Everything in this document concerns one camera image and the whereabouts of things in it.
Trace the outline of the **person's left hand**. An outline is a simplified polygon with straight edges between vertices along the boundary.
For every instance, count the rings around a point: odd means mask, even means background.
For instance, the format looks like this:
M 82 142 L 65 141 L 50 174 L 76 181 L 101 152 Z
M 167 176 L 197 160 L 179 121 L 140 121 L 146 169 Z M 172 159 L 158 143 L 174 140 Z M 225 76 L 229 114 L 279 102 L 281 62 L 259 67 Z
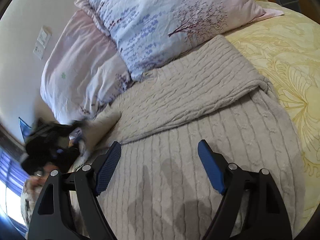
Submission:
M 29 178 L 29 183 L 32 188 L 43 186 L 53 170 L 58 170 L 59 168 L 52 163 L 47 163 L 43 167 L 43 175 L 41 176 L 31 176 Z

